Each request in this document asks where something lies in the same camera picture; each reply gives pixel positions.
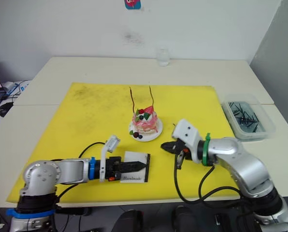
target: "plastic container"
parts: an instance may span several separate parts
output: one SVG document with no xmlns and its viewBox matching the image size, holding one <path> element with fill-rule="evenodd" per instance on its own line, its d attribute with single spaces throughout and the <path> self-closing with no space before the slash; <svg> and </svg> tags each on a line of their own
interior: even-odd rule
<svg viewBox="0 0 288 232">
<path fill-rule="evenodd" d="M 228 95 L 222 103 L 228 122 L 240 140 L 260 140 L 275 133 L 275 125 L 250 94 Z"/>
</svg>

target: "green ring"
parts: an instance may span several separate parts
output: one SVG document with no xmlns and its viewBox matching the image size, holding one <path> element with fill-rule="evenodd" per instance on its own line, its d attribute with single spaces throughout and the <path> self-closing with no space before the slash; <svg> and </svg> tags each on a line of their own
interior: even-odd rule
<svg viewBox="0 0 288 232">
<path fill-rule="evenodd" d="M 207 150 L 208 150 L 208 143 L 209 143 L 210 140 L 211 140 L 210 133 L 207 133 L 205 139 L 206 139 L 206 140 L 205 140 L 204 145 L 203 145 L 202 164 L 203 164 L 204 166 L 208 166 L 208 165 L 207 165 Z"/>
</svg>

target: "clear glass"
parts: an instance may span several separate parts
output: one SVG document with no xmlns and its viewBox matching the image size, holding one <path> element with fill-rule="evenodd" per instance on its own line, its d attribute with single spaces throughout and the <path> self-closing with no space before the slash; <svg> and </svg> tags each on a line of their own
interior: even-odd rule
<svg viewBox="0 0 288 232">
<path fill-rule="evenodd" d="M 170 54 L 167 48 L 157 49 L 157 62 L 162 67 L 170 63 Z"/>
</svg>

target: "computer mouse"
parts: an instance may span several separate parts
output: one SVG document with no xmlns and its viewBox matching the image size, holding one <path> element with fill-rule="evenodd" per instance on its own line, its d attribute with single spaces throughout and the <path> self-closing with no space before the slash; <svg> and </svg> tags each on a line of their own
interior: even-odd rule
<svg viewBox="0 0 288 232">
<path fill-rule="evenodd" d="M 3 105 L 0 106 L 0 116 L 4 117 L 7 112 L 9 112 L 9 110 L 11 109 L 11 107 L 13 106 L 13 102 L 7 102 Z"/>
</svg>

